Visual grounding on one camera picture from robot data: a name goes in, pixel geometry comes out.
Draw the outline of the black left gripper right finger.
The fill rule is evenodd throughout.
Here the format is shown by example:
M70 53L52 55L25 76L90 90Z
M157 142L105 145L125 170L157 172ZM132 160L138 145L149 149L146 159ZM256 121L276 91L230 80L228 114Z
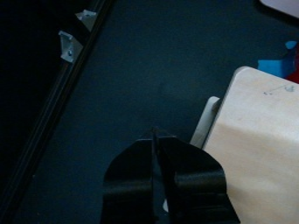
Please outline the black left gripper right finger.
M169 224L240 224L216 159L174 136L153 133Z

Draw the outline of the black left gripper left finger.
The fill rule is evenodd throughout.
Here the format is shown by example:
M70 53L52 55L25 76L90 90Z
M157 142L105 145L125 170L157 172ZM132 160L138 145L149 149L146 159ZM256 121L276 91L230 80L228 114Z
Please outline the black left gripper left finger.
M153 199L154 129L113 158L102 180L98 224L154 224Z

